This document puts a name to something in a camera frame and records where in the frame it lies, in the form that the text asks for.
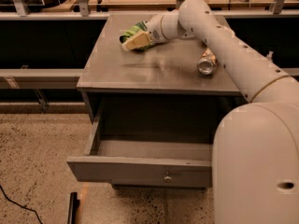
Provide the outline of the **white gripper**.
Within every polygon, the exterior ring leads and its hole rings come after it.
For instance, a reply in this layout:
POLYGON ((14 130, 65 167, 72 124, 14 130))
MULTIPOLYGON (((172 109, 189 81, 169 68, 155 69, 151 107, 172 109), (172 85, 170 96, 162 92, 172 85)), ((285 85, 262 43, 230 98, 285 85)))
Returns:
POLYGON ((154 43, 166 43, 169 41, 167 31, 169 24, 164 14, 153 16, 147 23, 148 32, 139 31, 134 35, 122 35, 121 47, 125 51, 150 47, 154 43))

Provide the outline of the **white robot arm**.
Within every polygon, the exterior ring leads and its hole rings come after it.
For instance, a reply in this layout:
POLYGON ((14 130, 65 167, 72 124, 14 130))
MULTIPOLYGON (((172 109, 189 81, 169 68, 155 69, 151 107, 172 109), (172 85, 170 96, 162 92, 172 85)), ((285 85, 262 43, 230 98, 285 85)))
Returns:
POLYGON ((215 224, 299 224, 299 82, 220 24, 203 0, 143 22, 123 49, 193 36, 246 99, 214 137, 215 224))

